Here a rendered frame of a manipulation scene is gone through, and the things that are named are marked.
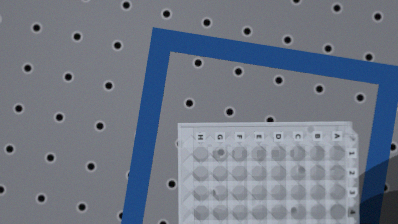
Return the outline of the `clear well plate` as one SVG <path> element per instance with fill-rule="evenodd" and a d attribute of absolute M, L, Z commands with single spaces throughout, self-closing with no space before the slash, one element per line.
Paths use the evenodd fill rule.
<path fill-rule="evenodd" d="M 178 123 L 178 224 L 360 224 L 352 121 Z"/>

